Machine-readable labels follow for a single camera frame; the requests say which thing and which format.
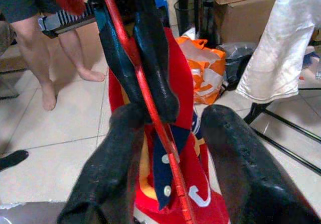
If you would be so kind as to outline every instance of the gray shorts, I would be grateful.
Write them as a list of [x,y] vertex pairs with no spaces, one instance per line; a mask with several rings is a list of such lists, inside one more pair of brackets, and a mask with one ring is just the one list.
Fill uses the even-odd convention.
[[0,11],[10,23],[28,19],[37,13],[55,13],[60,7],[55,0],[0,0]]

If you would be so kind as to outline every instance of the white fabric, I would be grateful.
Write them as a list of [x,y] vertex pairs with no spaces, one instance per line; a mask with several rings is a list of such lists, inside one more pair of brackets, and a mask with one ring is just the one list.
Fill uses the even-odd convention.
[[321,0],[276,0],[237,93],[256,103],[298,94],[304,53],[320,23]]

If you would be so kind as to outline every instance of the person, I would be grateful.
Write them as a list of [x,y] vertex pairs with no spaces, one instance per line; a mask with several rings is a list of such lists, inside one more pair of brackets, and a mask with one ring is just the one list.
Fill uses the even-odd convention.
[[[60,7],[55,0],[0,0],[0,11],[16,32],[19,50],[41,85],[45,110],[55,108],[56,96],[49,78],[49,51],[42,38],[38,17],[39,13],[47,16],[58,10]],[[60,34],[59,42],[83,79],[96,82],[105,79],[103,73],[86,68],[80,38],[75,30]]]

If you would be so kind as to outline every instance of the bare foot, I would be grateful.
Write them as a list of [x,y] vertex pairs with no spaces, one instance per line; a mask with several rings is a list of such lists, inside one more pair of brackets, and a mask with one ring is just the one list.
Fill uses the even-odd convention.
[[80,77],[87,81],[102,82],[105,80],[105,75],[101,72],[91,71],[86,68],[78,68],[77,71]]
[[53,82],[41,84],[42,90],[42,106],[46,111],[51,111],[55,108],[57,100],[55,96],[55,88]]

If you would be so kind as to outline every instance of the tile floor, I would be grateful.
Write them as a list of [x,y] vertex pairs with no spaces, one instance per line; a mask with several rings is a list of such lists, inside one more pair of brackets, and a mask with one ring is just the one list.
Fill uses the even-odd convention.
[[[107,72],[96,24],[79,29],[86,62]],[[41,91],[30,71],[4,77],[20,93],[16,99],[0,101],[0,153],[27,149],[21,164],[0,173],[0,204],[26,201],[66,200],[86,159],[108,132],[111,115],[108,81],[87,82],[79,78],[56,40],[48,40],[52,56],[51,76],[58,95],[56,108],[46,112]],[[321,82],[312,81],[314,86]],[[302,127],[321,134],[321,91],[301,91],[298,96],[275,101],[269,109]],[[231,107],[241,117],[251,102],[226,92],[216,104]],[[197,105],[201,115],[205,105]],[[321,145],[268,117],[259,116],[252,127],[265,133],[321,167]],[[321,177],[265,143],[318,213],[321,213]]]

